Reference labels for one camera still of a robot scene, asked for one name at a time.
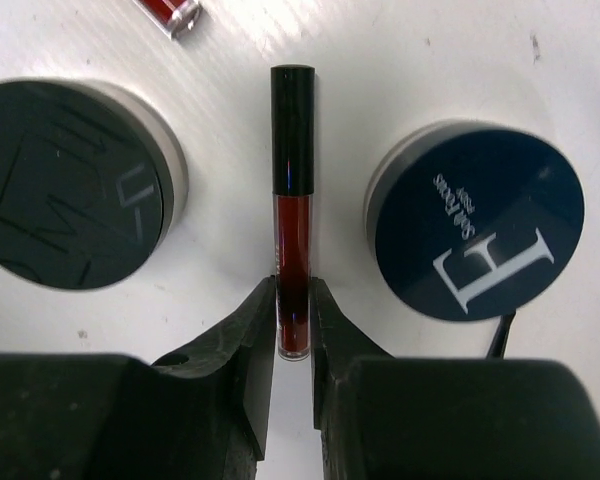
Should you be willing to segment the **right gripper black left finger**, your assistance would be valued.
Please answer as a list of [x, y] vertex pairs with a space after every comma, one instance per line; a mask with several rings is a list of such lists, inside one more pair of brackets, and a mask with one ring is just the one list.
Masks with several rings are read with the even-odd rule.
[[0, 479], [252, 479], [266, 449], [275, 281], [153, 363], [0, 353]]

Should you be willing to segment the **red lip gloss tube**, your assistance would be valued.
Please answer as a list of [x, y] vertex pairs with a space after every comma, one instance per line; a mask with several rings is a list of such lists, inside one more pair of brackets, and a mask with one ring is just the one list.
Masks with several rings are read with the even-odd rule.
[[278, 352], [299, 361], [310, 351], [314, 68], [271, 69], [271, 127]]
[[203, 12], [203, 6], [196, 0], [135, 0], [135, 3], [174, 41], [190, 32]]

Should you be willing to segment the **navy lid powder jar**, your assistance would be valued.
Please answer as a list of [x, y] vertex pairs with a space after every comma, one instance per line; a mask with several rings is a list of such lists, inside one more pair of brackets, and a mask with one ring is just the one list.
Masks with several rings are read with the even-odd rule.
[[440, 120], [392, 147], [365, 198], [380, 274], [415, 311], [443, 321], [511, 314], [562, 273], [585, 199], [546, 140], [485, 121]]

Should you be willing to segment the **black lid powder jar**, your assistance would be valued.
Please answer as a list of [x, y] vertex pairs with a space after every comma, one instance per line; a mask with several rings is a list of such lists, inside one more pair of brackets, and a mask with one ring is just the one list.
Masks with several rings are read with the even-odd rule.
[[0, 266], [65, 291], [141, 268], [182, 215], [184, 151], [145, 100], [96, 80], [0, 80]]

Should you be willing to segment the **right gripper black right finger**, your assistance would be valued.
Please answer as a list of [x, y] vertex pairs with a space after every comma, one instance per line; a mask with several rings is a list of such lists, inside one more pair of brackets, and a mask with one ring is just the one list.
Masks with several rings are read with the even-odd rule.
[[328, 479], [600, 479], [600, 421], [547, 360], [396, 358], [311, 282], [314, 425]]

